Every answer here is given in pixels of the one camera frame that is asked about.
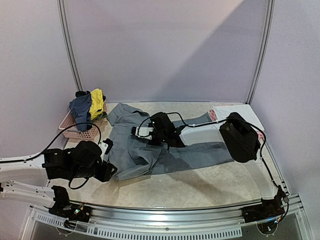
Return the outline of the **grey blue button shirt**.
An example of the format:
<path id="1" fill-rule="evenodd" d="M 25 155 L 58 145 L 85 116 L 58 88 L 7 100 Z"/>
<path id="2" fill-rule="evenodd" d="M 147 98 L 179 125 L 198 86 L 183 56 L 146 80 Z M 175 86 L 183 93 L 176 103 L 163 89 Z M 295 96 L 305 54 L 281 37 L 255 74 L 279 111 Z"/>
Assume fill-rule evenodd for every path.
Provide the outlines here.
<path id="1" fill-rule="evenodd" d="M 117 167 L 118 180 L 142 175 L 160 175 L 211 167 L 232 162 L 222 142 L 199 143 L 183 148 L 166 148 L 166 145 L 149 145 L 131 135 L 131 128 L 142 124 L 147 112 L 125 103 L 117 104 L 108 114 L 112 127 L 109 139 L 113 147 L 107 161 Z"/>

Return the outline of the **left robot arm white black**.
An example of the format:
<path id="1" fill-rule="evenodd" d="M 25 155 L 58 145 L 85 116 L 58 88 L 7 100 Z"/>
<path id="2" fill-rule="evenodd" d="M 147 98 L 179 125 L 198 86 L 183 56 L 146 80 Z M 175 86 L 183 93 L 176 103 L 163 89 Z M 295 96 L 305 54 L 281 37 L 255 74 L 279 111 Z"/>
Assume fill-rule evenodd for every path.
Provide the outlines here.
<path id="1" fill-rule="evenodd" d="M 76 147 L 47 149 L 31 158 L 6 158 L 0 162 L 0 198 L 14 200 L 48 209 L 54 208 L 63 216 L 74 213 L 67 190 L 61 186 L 36 186 L 21 180 L 44 177 L 46 180 L 90 178 L 105 183 L 117 172 L 117 168 L 105 161 L 113 142 L 106 139 L 98 144 L 81 141 Z"/>

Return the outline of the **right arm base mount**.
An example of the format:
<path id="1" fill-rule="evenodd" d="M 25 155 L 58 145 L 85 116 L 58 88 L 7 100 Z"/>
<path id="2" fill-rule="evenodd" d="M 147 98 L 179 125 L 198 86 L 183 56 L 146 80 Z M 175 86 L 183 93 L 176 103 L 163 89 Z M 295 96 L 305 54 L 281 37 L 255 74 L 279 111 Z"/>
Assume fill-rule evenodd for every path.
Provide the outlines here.
<path id="1" fill-rule="evenodd" d="M 288 214 L 288 210 L 289 197 L 286 196 L 269 200 L 261 199 L 260 204 L 243 207 L 241 215 L 245 223 L 273 219 L 275 223 L 279 223 Z"/>

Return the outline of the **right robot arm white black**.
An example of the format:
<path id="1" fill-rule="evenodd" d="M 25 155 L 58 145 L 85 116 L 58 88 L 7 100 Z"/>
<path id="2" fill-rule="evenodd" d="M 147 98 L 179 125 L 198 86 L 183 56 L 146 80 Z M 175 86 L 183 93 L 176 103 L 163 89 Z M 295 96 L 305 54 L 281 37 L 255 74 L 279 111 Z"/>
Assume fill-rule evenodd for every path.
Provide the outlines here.
<path id="1" fill-rule="evenodd" d="M 158 112 L 151 116 L 147 132 L 148 144 L 166 146 L 154 174 L 173 173 L 206 168 L 228 162 L 243 164 L 266 200 L 259 206 L 262 218 L 278 210 L 276 196 L 285 197 L 263 158 L 258 133 L 252 123 L 237 112 L 222 119 L 208 115 L 172 121 L 170 114 Z"/>

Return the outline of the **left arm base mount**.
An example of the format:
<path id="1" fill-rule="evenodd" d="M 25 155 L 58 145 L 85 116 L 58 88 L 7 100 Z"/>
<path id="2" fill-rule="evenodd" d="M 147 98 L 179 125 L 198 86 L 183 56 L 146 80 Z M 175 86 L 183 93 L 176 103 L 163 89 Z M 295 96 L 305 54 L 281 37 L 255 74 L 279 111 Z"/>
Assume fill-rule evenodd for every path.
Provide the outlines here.
<path id="1" fill-rule="evenodd" d="M 62 186 L 52 186 L 54 192 L 53 206 L 48 209 L 52 215 L 66 218 L 69 221 L 80 221 L 88 223 L 92 208 L 84 203 L 71 203 L 67 190 Z"/>

